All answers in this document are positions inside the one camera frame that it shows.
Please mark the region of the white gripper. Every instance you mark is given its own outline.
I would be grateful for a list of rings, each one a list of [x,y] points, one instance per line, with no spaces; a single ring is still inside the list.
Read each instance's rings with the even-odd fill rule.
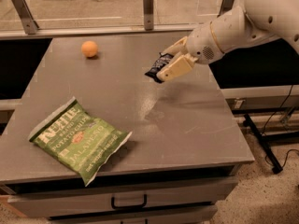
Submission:
[[[191,72],[195,63],[210,64],[224,56],[223,51],[214,39],[211,24],[206,23],[194,29],[188,37],[184,36],[179,41],[161,52],[162,55],[175,56],[169,64],[157,73],[157,78],[162,82],[183,76]]]

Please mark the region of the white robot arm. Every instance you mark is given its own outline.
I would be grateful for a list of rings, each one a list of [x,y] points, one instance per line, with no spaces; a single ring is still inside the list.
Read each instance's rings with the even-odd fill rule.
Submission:
[[[277,36],[299,53],[299,0],[244,0],[241,7],[195,28],[165,49],[151,68],[162,83],[210,64],[234,49],[250,48]]]

